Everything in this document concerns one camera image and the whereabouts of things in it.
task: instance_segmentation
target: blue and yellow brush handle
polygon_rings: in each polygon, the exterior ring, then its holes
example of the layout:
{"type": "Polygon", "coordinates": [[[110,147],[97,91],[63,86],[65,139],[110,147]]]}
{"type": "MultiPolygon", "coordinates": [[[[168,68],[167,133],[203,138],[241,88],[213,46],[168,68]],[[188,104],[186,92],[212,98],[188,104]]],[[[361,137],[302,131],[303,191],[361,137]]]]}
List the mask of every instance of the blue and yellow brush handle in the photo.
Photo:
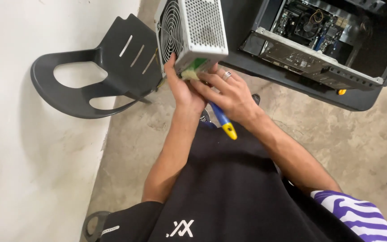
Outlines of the blue and yellow brush handle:
{"type": "Polygon", "coordinates": [[[223,110],[217,106],[212,101],[209,101],[210,106],[215,112],[216,117],[218,118],[219,124],[222,125],[223,130],[229,136],[229,138],[236,140],[237,133],[235,132],[234,126],[231,124],[229,118],[223,113],[223,110]]]}

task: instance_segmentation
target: hand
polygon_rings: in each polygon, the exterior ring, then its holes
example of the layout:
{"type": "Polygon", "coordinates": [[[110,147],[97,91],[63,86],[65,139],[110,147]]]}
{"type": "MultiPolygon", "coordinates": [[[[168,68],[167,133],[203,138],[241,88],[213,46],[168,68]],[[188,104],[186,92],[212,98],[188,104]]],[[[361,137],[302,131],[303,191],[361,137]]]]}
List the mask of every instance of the hand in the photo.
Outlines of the hand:
{"type": "Polygon", "coordinates": [[[192,87],[188,81],[183,81],[178,78],[174,70],[175,53],[171,54],[170,59],[164,65],[164,70],[167,75],[169,88],[175,99],[176,109],[190,111],[198,120],[207,102],[204,98],[192,87]]]}
{"type": "Polygon", "coordinates": [[[256,105],[246,82],[236,73],[232,73],[228,80],[224,81],[222,77],[225,72],[215,64],[208,74],[198,73],[201,80],[216,87],[220,93],[201,81],[191,81],[191,84],[202,96],[222,108],[228,118],[249,129],[265,112],[256,105]]]}

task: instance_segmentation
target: black shirt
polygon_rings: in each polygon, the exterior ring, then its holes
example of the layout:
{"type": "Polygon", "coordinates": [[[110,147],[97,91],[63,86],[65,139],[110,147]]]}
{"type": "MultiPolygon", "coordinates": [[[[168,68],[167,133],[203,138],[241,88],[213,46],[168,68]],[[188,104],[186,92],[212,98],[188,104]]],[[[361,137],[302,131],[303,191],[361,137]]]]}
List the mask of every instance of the black shirt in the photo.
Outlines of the black shirt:
{"type": "Polygon", "coordinates": [[[200,125],[165,204],[112,213],[101,240],[362,241],[331,212],[281,179],[261,143],[200,125]]]}

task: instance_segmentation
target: white wall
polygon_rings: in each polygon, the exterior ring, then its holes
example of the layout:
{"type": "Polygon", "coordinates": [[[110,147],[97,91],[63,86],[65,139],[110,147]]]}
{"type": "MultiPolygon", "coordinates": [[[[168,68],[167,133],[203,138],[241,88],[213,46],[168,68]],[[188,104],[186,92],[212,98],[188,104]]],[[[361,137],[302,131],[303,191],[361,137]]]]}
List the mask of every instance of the white wall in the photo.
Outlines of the white wall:
{"type": "MultiPolygon", "coordinates": [[[[0,0],[0,241],[79,240],[110,119],[50,107],[31,84],[30,65],[42,54],[96,47],[117,16],[138,7],[139,0],[0,0]]],[[[89,76],[79,70],[64,67],[58,77],[78,84],[89,76]]]]}

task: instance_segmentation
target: purple and white striped fabric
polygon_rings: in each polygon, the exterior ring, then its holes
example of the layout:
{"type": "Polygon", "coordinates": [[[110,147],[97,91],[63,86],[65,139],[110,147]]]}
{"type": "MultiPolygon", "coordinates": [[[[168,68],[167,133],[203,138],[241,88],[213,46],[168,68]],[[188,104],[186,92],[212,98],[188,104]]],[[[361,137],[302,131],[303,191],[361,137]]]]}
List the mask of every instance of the purple and white striped fabric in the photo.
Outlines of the purple and white striped fabric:
{"type": "Polygon", "coordinates": [[[387,242],[387,221],[371,202],[334,191],[314,191],[311,197],[365,242],[387,242]]]}

